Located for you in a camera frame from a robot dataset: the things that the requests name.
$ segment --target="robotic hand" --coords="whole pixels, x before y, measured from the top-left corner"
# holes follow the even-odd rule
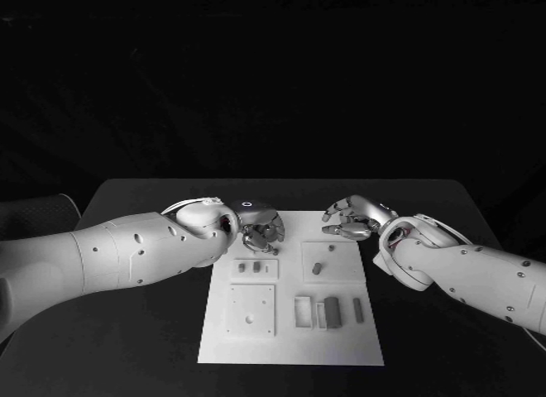
[[[356,241],[376,232],[373,262],[403,285],[423,291],[435,282],[462,304],[523,327],[529,335],[532,330],[546,336],[546,264],[474,245],[423,214],[400,218],[359,195],[328,207],[323,221],[338,211],[341,224],[324,227],[323,232]]]
[[[116,218],[69,233],[0,242],[0,342],[43,310],[85,294],[153,284],[212,265],[242,234],[276,255],[285,228],[256,200],[181,201],[161,213]]]

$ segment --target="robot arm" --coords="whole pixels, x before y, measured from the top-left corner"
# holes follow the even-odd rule
[[[226,207],[217,198],[178,204],[75,232],[0,242],[0,342],[66,300],[154,284],[212,265],[239,232],[252,251],[276,255],[269,242],[282,241],[285,230],[266,204]]]
[[[372,226],[366,208],[380,216]],[[377,232],[374,264],[403,285],[423,291],[435,282],[462,304],[546,335],[546,264],[471,242],[462,245],[425,215],[399,218],[386,210],[351,196],[323,217],[327,221],[341,211],[341,225],[323,231],[353,240]]]

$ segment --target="black background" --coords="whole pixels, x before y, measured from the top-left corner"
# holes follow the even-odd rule
[[[546,3],[256,3],[0,8],[0,200],[455,179],[546,261]]]

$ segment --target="chair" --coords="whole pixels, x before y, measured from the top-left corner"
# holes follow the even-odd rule
[[[0,241],[70,232],[80,219],[70,197],[56,194],[0,203]],[[14,333],[0,344],[0,357]]]

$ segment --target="dark table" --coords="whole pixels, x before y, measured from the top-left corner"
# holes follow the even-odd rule
[[[261,199],[278,210],[323,211],[351,194],[400,216],[429,215],[474,243],[500,248],[452,180],[111,179],[76,228],[161,212],[183,199]],[[372,265],[376,237],[359,246],[385,367],[197,364],[206,267],[36,316],[0,361],[0,396],[546,395],[546,356],[523,330],[451,300],[436,285],[423,292],[403,287]]]

